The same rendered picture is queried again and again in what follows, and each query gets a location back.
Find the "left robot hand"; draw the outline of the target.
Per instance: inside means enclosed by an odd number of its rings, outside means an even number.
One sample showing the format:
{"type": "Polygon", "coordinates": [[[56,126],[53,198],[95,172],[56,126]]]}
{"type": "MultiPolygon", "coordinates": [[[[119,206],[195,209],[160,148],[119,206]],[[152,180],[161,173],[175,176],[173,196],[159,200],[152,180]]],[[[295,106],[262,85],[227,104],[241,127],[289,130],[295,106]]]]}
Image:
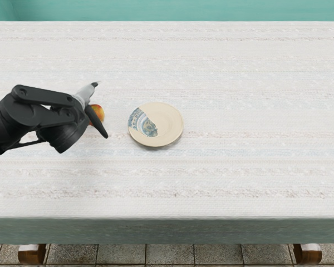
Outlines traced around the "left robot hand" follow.
{"type": "Polygon", "coordinates": [[[79,91],[73,95],[73,97],[78,100],[81,104],[84,113],[88,116],[93,127],[98,130],[98,132],[105,138],[108,138],[108,134],[99,119],[98,115],[94,109],[89,105],[91,96],[95,93],[95,88],[99,85],[100,81],[90,83],[83,86],[79,91]]]}

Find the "cream plate with blue pattern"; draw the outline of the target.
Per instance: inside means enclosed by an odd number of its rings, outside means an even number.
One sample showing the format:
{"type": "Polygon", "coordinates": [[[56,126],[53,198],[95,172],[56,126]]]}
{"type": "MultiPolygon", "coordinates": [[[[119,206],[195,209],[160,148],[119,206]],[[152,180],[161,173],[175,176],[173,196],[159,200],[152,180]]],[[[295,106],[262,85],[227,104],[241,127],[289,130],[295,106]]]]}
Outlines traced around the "cream plate with blue pattern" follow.
{"type": "Polygon", "coordinates": [[[130,136],[147,147],[164,147],[175,142],[184,130],[184,119],[175,107],[163,102],[149,102],[129,116],[130,136]]]}

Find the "red yellow apple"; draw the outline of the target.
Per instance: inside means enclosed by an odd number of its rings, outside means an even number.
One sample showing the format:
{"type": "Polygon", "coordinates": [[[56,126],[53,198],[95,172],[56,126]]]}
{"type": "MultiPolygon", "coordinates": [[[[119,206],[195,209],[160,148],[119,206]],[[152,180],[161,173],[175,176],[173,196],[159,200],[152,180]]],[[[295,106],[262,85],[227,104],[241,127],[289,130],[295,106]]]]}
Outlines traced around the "red yellow apple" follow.
{"type": "Polygon", "coordinates": [[[98,104],[90,105],[90,107],[94,110],[94,112],[98,116],[99,120],[101,122],[103,122],[104,118],[105,118],[104,109],[98,104]]]}

